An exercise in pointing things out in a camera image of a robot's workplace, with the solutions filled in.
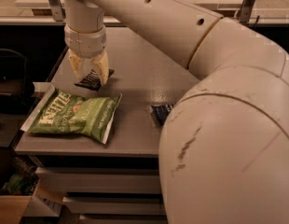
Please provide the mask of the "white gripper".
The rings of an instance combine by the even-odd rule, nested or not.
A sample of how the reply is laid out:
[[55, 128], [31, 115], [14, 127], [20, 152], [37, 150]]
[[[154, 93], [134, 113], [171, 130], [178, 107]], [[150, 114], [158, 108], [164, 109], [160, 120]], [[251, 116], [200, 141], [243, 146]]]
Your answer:
[[84, 58], [93, 57], [91, 59], [93, 70], [104, 86], [109, 78], [108, 55], [103, 51], [106, 47], [105, 26], [95, 33], [79, 33], [65, 25], [64, 34], [65, 43], [70, 49], [69, 61], [77, 80], [80, 81], [86, 76]]

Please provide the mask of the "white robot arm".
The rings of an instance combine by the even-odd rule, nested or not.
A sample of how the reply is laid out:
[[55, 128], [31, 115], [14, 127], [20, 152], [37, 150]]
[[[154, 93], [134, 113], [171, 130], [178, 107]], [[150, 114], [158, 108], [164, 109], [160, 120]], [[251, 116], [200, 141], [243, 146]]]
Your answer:
[[289, 55], [182, 0], [85, 0], [197, 79], [159, 142], [169, 224], [289, 224]]

